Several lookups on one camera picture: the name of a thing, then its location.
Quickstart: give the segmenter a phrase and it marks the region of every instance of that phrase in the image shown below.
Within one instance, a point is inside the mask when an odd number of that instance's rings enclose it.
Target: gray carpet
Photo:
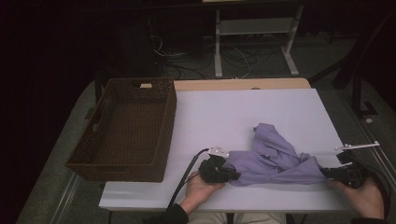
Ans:
[[[351,49],[354,39],[335,39],[329,44],[328,35],[298,36],[291,51],[300,72],[300,77],[310,78],[322,69],[343,58]],[[284,37],[244,36],[225,39],[223,42],[223,75],[224,78],[243,77],[290,77],[289,70],[280,53],[280,43]],[[235,50],[244,53],[245,58]],[[196,71],[180,70],[168,67],[165,76],[180,79],[213,78],[213,50],[209,50],[204,58],[178,57],[169,62],[186,66]],[[245,60],[251,63],[247,67]],[[366,144],[377,140],[390,161],[396,161],[393,146],[396,144],[396,113],[377,94],[368,83],[363,82],[362,99],[375,107],[378,115],[358,119],[350,110],[350,87],[343,91],[335,90],[331,83],[336,72],[326,76],[312,85],[318,90],[334,127],[343,143],[351,145]],[[109,213],[98,207],[102,194],[101,183],[87,182],[77,178],[64,167],[68,155],[75,147],[78,138],[87,124],[85,119],[89,109],[94,107],[94,86],[91,84],[81,94],[74,110],[64,126],[48,163],[43,170],[36,186],[21,212],[18,223],[107,223]],[[375,165],[371,151],[363,149],[358,157]],[[72,193],[64,194],[66,188]],[[143,212],[115,212],[111,223],[142,223],[143,217],[153,215]],[[293,214],[297,223],[302,214]],[[349,223],[356,216],[354,213],[310,214],[305,223]],[[396,223],[395,206],[393,203],[389,215],[389,223]]]

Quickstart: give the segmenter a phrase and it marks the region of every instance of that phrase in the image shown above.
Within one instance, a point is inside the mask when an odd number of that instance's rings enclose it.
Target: white table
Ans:
[[[259,122],[274,124],[297,153],[316,156],[324,167],[341,164],[335,147],[340,138],[314,89],[307,89],[304,79],[257,79],[201,81],[213,89],[221,83],[251,87],[275,85],[272,82],[301,82],[295,88],[283,90],[177,91],[175,128],[168,163],[162,183],[107,182],[99,206],[108,210],[164,210],[192,157],[201,149],[222,145],[224,149],[251,150],[254,132]],[[176,84],[183,90],[183,82]],[[226,85],[224,89],[233,89]],[[192,170],[197,170],[201,155]],[[184,197],[184,189],[176,203]],[[329,183],[315,185],[262,184],[249,187],[227,185],[200,206],[200,211],[282,211],[322,212],[350,210],[347,201]]]

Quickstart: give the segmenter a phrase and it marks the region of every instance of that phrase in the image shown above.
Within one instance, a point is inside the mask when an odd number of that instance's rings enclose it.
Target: person's left hand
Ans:
[[[180,204],[187,214],[191,213],[202,203],[205,203],[213,192],[225,186],[225,183],[206,183],[199,175],[199,172],[192,172],[189,178],[191,179],[187,182],[186,197]]]

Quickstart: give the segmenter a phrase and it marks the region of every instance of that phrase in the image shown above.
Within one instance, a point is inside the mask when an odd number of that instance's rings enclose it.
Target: brown wicker basket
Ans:
[[[176,106],[170,78],[110,79],[66,166],[90,181],[162,182]]]

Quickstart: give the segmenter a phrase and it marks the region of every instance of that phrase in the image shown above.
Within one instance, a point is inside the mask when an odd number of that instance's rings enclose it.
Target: lavender fabric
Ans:
[[[315,184],[327,178],[319,170],[315,157],[302,153],[297,156],[272,124],[260,123],[256,128],[252,151],[230,151],[224,166],[241,174],[234,186],[252,184]]]

